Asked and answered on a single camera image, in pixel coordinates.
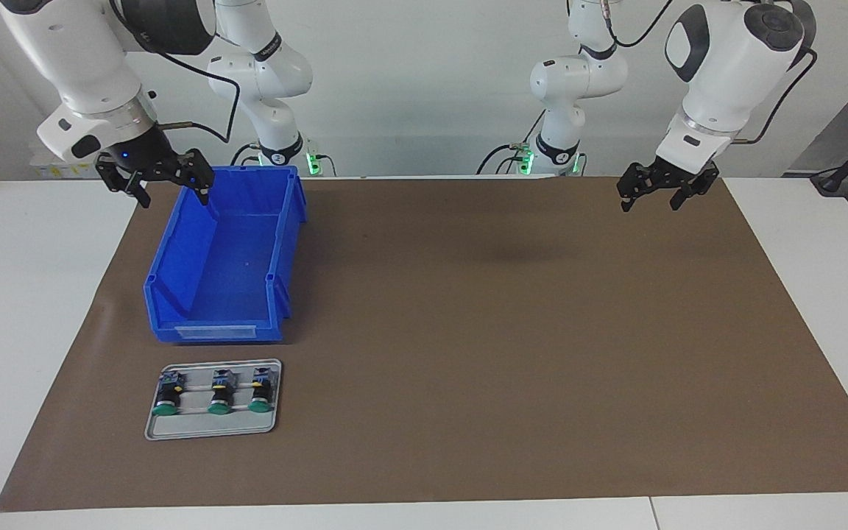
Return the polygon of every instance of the blue bin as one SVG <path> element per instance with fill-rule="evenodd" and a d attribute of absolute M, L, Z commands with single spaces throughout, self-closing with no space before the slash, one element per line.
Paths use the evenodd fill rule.
<path fill-rule="evenodd" d="M 146 278 L 162 342 L 276 342 L 289 285 L 303 186 L 294 167 L 215 168 L 206 207 L 183 188 Z"/>

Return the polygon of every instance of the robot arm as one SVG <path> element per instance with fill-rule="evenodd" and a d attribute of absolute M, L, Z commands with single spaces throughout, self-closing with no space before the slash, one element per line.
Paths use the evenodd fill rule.
<path fill-rule="evenodd" d="M 605 9 L 620 2 L 605 1 Z M 616 53 L 599 4 L 599 0 L 574 0 L 568 28 L 580 43 L 579 54 L 546 60 L 532 70 L 532 94 L 545 104 L 542 130 L 531 144 L 532 172 L 571 171 L 585 123 L 579 100 L 616 93 L 626 83 L 626 58 Z"/>
<path fill-rule="evenodd" d="M 624 211 L 640 196 L 676 188 L 670 201 L 709 191 L 713 158 L 733 144 L 752 111 L 773 93 L 816 36 L 804 0 L 751 3 L 704 0 L 686 10 L 666 41 L 666 58 L 689 84 L 649 167 L 632 164 L 617 185 Z"/>
<path fill-rule="evenodd" d="M 214 172 L 197 149 L 184 155 L 172 150 L 107 23 L 110 1 L 120 3 L 145 35 L 172 53 L 199 53 L 213 39 L 205 19 L 213 20 L 214 13 L 205 17 L 203 0 L 147 3 L 151 6 L 144 6 L 145 0 L 0 0 L 11 33 L 60 94 L 60 107 L 38 135 L 68 162 L 101 153 L 97 170 L 107 187 L 127 192 L 145 208 L 150 198 L 141 181 L 172 181 L 207 202 Z M 162 24 L 172 15 L 182 16 L 177 23 Z"/>
<path fill-rule="evenodd" d="M 235 80 L 240 108 L 255 125 L 262 162 L 296 165 L 300 174 L 316 174 L 315 147 L 297 129 L 290 107 L 280 98 L 307 93 L 313 70 L 305 57 L 283 42 L 261 0 L 216 0 L 222 37 L 241 50 L 215 57 L 208 73 Z M 216 81 L 212 90 L 225 99 L 232 88 Z"/>

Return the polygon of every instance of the white table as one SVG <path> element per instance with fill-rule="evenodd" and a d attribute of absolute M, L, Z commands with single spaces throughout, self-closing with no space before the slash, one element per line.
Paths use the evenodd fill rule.
<path fill-rule="evenodd" d="M 727 185 L 848 391 L 848 204 L 821 198 L 804 180 Z M 0 490 L 133 208 L 99 182 L 0 183 L 0 375 L 11 385 L 0 392 Z M 343 530 L 836 530 L 848 529 L 848 493 L 0 514 L 0 528 L 28 529 L 226 521 Z"/>

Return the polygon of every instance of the green light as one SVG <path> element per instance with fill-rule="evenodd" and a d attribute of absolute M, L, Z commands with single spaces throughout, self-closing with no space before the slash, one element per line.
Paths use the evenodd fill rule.
<path fill-rule="evenodd" d="M 309 164 L 309 174 L 319 174 L 322 171 L 322 168 L 319 167 L 319 161 L 316 160 L 316 155 L 307 153 L 306 163 Z"/>
<path fill-rule="evenodd" d="M 532 164 L 535 162 L 535 153 L 529 151 L 525 157 L 522 157 L 522 164 L 519 166 L 521 174 L 532 174 Z"/>

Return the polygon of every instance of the blue object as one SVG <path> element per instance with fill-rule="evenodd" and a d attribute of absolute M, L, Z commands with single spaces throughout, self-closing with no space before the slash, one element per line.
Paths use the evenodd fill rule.
<path fill-rule="evenodd" d="M 290 317 L 287 288 L 303 185 L 295 167 L 219 167 L 208 205 L 183 188 L 146 278 L 152 332 L 162 342 L 276 342 Z"/>

